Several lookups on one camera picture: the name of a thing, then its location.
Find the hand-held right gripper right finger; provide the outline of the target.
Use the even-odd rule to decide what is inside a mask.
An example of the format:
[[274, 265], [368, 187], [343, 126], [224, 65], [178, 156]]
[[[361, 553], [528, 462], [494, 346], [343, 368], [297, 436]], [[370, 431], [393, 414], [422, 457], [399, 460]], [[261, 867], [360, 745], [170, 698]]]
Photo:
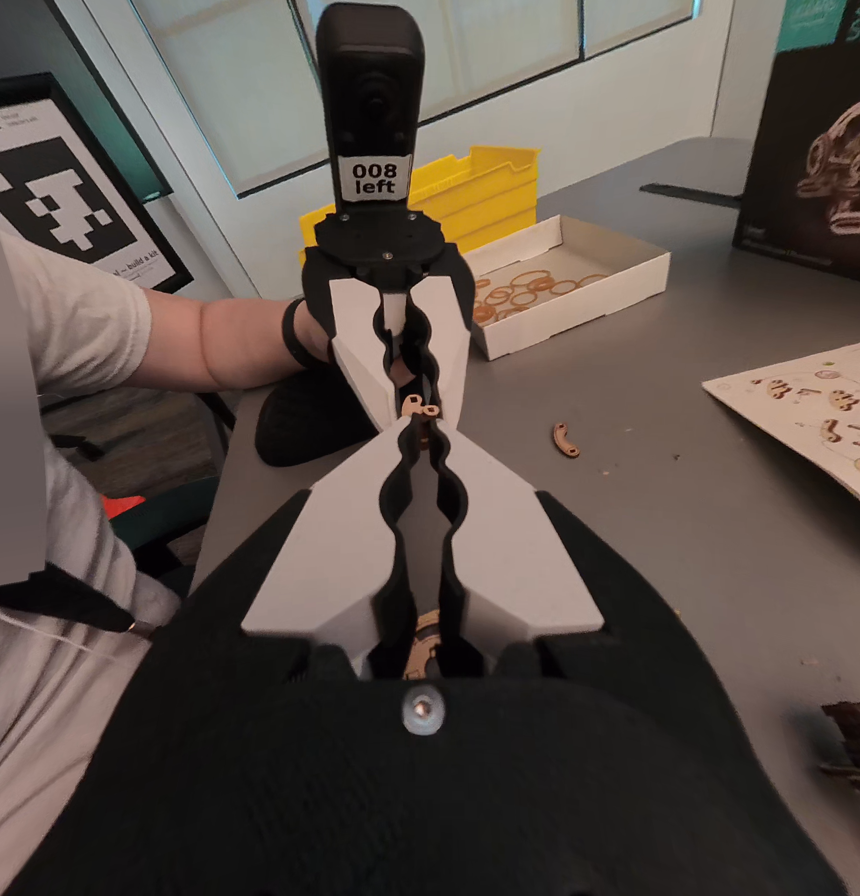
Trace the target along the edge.
[[450, 523], [443, 543], [436, 663], [480, 678], [506, 648], [597, 633], [602, 612], [547, 513], [543, 496], [445, 420], [419, 418]]

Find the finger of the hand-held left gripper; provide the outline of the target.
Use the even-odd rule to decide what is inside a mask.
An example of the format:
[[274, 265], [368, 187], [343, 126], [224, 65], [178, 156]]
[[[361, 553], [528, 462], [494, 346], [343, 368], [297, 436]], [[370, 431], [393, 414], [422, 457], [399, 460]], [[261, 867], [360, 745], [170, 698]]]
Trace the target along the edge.
[[406, 299], [402, 349], [448, 427], [460, 420], [469, 348], [469, 324], [451, 278], [433, 275], [414, 285]]
[[409, 383], [409, 369], [400, 353], [399, 339], [389, 348], [374, 326], [385, 324], [384, 300], [380, 292], [357, 279], [334, 279], [329, 283], [335, 335], [331, 345], [335, 360], [362, 408], [379, 432], [400, 433], [399, 389]]

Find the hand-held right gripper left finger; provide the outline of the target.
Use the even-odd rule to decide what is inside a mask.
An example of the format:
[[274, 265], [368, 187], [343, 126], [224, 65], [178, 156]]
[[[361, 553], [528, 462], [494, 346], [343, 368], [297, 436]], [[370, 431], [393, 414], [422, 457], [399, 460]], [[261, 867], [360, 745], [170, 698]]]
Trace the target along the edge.
[[402, 533], [419, 429], [403, 417], [316, 481], [242, 621], [343, 649], [361, 676], [402, 678], [416, 627]]

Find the laser-cut plywood sheet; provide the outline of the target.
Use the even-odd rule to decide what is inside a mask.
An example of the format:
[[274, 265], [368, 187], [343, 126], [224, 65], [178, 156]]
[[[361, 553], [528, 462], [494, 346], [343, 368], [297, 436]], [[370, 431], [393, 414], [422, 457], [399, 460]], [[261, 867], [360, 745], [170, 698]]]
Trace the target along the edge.
[[436, 653], [442, 643], [439, 616], [439, 610], [433, 609], [417, 618], [413, 643], [402, 676], [404, 680], [427, 677], [427, 667], [436, 659]]

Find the person's left forearm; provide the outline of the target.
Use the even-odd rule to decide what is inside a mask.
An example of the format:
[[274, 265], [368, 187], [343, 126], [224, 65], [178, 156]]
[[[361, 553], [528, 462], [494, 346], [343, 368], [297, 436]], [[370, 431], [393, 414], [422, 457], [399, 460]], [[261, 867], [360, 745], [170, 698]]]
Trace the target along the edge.
[[303, 370], [284, 342], [289, 303], [203, 303], [137, 287], [114, 298], [50, 298], [29, 335], [40, 391], [89, 394], [130, 386], [207, 393], [269, 385]]

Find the black model kit box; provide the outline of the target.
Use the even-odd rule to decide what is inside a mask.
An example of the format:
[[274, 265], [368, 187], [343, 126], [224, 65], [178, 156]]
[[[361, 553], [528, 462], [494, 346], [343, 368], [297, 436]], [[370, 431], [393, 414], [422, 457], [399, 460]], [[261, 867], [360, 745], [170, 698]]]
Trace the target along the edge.
[[860, 1], [786, 3], [733, 245], [860, 281]]

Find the partly built wooden model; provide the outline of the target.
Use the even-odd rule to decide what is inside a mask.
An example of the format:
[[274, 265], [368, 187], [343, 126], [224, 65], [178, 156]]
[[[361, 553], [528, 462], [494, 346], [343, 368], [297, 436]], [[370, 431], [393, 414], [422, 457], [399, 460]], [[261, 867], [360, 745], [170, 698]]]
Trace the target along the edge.
[[850, 763], [846, 765], [823, 763], [820, 770], [829, 777], [846, 780], [860, 793], [860, 701], [824, 704], [821, 709], [839, 728], [843, 749]]

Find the person's left hand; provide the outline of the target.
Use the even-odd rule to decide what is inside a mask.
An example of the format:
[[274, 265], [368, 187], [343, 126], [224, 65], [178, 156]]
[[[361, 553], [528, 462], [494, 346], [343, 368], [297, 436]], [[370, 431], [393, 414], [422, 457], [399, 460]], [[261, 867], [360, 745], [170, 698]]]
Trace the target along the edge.
[[[307, 305], [302, 302], [294, 314], [294, 331], [303, 348], [314, 358], [334, 365], [331, 360], [331, 343], [321, 325], [312, 317]], [[390, 378], [396, 387], [403, 387], [415, 379], [401, 355], [395, 356], [391, 363]]]

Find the pile of rubber bands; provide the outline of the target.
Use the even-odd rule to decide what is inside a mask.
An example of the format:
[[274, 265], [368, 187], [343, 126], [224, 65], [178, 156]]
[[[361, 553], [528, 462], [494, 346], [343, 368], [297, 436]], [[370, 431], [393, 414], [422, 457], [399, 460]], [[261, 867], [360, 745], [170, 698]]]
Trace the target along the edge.
[[579, 288], [607, 279], [603, 273], [588, 274], [578, 280], [555, 278], [548, 270], [519, 273], [508, 282], [490, 277], [476, 280], [473, 322], [481, 327], [501, 322], [548, 300], [570, 295]]

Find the black textured rounded object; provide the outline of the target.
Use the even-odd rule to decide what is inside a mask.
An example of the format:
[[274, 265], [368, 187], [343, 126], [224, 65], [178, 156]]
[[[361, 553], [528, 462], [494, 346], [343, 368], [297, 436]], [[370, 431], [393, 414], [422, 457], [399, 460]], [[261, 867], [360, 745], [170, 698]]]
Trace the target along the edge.
[[378, 431], [333, 366], [282, 380], [263, 403], [254, 447], [272, 467], [292, 467], [373, 439]]

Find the white cardboard box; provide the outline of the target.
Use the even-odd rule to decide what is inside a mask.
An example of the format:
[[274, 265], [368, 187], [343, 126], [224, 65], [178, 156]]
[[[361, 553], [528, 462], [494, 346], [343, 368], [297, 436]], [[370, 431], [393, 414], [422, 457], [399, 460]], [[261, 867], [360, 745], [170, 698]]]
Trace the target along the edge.
[[501, 322], [473, 323], [473, 338], [489, 361], [613, 315], [662, 293], [671, 252], [649, 242], [563, 215], [466, 254], [475, 281], [508, 282], [519, 273], [548, 270], [558, 280], [603, 273], [608, 278], [529, 308]]

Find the yellow plastic bin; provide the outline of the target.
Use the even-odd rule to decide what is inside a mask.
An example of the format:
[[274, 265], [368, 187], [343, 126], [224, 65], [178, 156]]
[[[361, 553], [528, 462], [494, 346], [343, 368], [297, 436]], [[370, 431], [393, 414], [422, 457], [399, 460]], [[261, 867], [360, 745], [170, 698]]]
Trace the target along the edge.
[[330, 228], [331, 250], [344, 251], [342, 263], [367, 263], [377, 250], [380, 263], [407, 261], [413, 244], [454, 243], [461, 253], [480, 248], [536, 223], [538, 156], [534, 148], [474, 145], [463, 158], [448, 155], [413, 168], [409, 211], [383, 218], [375, 210]]

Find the frosted glass window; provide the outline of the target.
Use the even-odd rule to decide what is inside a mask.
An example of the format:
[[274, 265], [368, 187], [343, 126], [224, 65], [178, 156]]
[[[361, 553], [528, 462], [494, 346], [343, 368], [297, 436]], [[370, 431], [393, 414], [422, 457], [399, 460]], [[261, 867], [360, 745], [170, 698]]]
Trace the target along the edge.
[[[237, 196], [324, 163], [325, 1], [133, 1]], [[692, 1], [391, 1], [424, 40], [420, 122], [695, 17]]]

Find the printed instruction sheet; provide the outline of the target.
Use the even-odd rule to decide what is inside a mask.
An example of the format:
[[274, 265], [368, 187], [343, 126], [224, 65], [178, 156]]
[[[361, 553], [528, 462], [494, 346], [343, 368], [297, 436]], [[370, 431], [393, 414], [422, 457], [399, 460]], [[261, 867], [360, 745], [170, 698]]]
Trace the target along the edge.
[[860, 500], [860, 343], [702, 387]]

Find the framed black-and-white tag poster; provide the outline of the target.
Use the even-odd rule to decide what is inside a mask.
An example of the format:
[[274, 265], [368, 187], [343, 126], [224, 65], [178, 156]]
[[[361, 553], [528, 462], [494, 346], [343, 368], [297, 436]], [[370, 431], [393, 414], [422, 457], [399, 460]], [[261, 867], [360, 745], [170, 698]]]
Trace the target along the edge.
[[193, 281], [50, 73], [0, 79], [0, 226], [140, 287]]

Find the person in white shirt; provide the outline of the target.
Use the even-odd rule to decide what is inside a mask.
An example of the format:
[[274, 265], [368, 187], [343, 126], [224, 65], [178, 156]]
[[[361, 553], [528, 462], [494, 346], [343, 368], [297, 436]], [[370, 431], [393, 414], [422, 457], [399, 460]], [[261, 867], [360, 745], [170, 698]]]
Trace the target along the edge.
[[[0, 242], [24, 310], [35, 383], [82, 395], [123, 384], [151, 332], [144, 291], [8, 233]], [[43, 436], [46, 559], [155, 626], [181, 600], [138, 571], [99, 493]], [[126, 633], [0, 611], [0, 894], [84, 775], [149, 644]]]

